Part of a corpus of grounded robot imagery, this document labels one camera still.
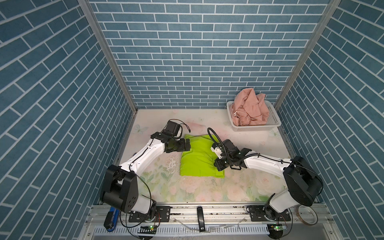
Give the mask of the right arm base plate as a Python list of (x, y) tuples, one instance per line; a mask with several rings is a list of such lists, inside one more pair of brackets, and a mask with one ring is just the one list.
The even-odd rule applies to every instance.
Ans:
[(264, 206), (262, 205), (251, 205), (246, 207), (246, 211), (250, 215), (252, 222), (289, 222), (292, 220), (291, 213), (289, 212), (289, 210), (285, 210), (282, 213), (277, 213), (271, 208), (267, 208), (267, 210), (265, 210)]

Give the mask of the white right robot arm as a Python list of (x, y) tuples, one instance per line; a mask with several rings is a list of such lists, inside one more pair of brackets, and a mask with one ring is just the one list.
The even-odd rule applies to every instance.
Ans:
[(214, 142), (211, 151), (217, 155), (214, 166), (220, 172), (226, 168), (238, 171), (256, 169), (285, 180), (287, 188), (272, 194), (263, 207), (270, 220), (275, 220), (278, 214), (291, 207), (312, 206), (324, 187), (319, 175), (302, 157), (279, 159), (247, 148), (239, 150), (230, 140)]

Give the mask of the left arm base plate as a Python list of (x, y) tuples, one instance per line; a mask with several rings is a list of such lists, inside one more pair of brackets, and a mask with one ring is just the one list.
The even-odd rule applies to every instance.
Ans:
[(140, 212), (131, 212), (128, 218), (129, 223), (140, 222), (169, 222), (170, 219), (170, 206), (155, 206), (151, 207), (149, 214), (143, 214)]

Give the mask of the white plastic basket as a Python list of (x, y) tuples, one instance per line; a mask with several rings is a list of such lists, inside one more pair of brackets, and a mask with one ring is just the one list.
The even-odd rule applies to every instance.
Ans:
[(232, 129), (234, 132), (258, 132), (258, 131), (269, 131), (273, 128), (277, 128), (281, 125), (281, 120), (274, 108), (274, 106), (267, 100), (265, 100), (265, 104), (268, 107), (269, 110), (269, 117), (267, 120), (267, 123), (265, 125), (258, 125), (258, 126), (235, 126), (232, 121), (231, 111), (230, 107), (233, 105), (234, 101), (227, 102), (227, 113), (229, 116), (229, 120), (232, 126)]

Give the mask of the pink shorts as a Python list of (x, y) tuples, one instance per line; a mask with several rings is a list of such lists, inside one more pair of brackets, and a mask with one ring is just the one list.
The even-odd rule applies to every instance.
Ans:
[(233, 124), (237, 127), (265, 125), (270, 115), (265, 98), (266, 94), (256, 94), (253, 88), (241, 90), (229, 107)]

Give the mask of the lime green shorts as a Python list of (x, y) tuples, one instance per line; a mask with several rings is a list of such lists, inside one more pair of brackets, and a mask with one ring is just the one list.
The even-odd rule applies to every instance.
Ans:
[(217, 155), (211, 150), (214, 142), (209, 135), (186, 134), (185, 139), (190, 140), (191, 149), (182, 153), (181, 176), (225, 178), (225, 172), (218, 171), (214, 166)]

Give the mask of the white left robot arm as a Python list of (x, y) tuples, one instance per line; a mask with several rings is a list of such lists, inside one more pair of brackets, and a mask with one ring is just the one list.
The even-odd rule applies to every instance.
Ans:
[(143, 181), (141, 174), (163, 153), (191, 149), (190, 141), (182, 138), (183, 126), (191, 131), (181, 120), (168, 120), (162, 131), (152, 134), (148, 143), (130, 159), (118, 166), (109, 166), (103, 179), (100, 201), (122, 213), (136, 212), (154, 218), (156, 201), (139, 195), (138, 181)]

